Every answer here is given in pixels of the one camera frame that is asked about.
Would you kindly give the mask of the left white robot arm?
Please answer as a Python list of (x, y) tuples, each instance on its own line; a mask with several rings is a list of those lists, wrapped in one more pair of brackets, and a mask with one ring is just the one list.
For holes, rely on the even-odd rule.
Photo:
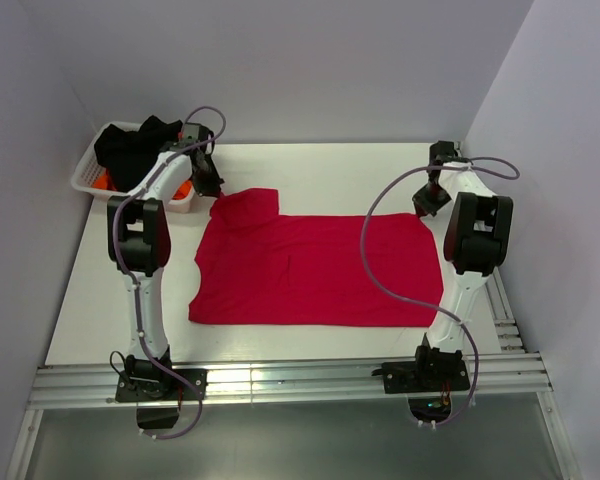
[(139, 184), (107, 201), (110, 259), (124, 275), (130, 299), (131, 342), (122, 381), (152, 399), (171, 394), (174, 374), (163, 323), (161, 284), (171, 255), (166, 205), (187, 180), (200, 196), (219, 197), (223, 184), (211, 147), (171, 147)]

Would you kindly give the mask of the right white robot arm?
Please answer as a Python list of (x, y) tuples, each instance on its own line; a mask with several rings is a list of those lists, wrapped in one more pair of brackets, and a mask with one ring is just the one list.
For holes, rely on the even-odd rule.
[(413, 203), (420, 217), (434, 217), (451, 207), (442, 255), (452, 281), (443, 290), (440, 310), (416, 350), (412, 368), (415, 383), (432, 390), (463, 369), (465, 322), (478, 290), (506, 258), (514, 202), (486, 187), (467, 160), (444, 159), (430, 163), (428, 181)]

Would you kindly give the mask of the red t shirt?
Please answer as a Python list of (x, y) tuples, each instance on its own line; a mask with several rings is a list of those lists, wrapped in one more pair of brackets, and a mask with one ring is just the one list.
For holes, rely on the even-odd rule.
[(274, 189), (216, 200), (195, 256), (190, 321), (429, 327), (443, 293), (431, 231), (410, 213), (363, 221), (283, 215)]

